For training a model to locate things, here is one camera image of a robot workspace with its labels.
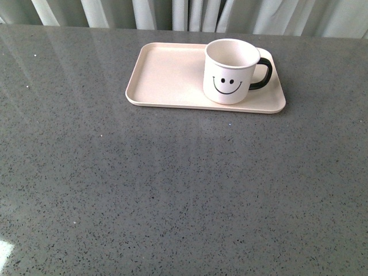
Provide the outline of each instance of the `curtain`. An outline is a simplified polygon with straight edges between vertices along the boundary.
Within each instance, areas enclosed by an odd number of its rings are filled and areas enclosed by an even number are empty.
[[[368,0],[0,0],[0,24],[368,38]]]

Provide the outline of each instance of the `mug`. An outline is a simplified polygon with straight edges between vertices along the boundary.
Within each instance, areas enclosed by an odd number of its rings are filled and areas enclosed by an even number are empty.
[[[215,40],[206,46],[205,56],[203,91],[207,98],[219,104],[241,102],[249,90],[260,89],[270,81],[271,62],[243,40]],[[267,72],[260,82],[251,83],[257,64],[267,66]]]

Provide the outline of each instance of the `mug handle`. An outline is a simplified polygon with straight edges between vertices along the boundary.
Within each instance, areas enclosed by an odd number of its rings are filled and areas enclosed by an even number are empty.
[[[268,59],[262,57],[259,59],[257,64],[267,66],[266,76],[264,76],[264,78],[260,82],[251,83],[251,85],[249,86],[249,90],[256,90],[266,86],[272,76],[272,64]]]

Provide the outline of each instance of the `quartz surface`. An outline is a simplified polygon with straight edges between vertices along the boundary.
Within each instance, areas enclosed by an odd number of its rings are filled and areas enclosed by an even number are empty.
[[[125,98],[143,45],[224,37],[272,53],[283,111]],[[368,275],[367,53],[367,40],[0,25],[3,274]]]

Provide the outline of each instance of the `beige tray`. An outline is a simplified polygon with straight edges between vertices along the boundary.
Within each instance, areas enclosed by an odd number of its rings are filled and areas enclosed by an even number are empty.
[[[205,54],[203,44],[150,43],[138,56],[125,95],[134,105],[162,108],[190,108],[233,112],[276,113],[286,104],[281,84],[269,52],[260,55],[273,65],[267,86],[249,91],[246,98],[234,105],[221,105],[203,93]],[[256,66],[252,82],[260,81],[266,66]]]

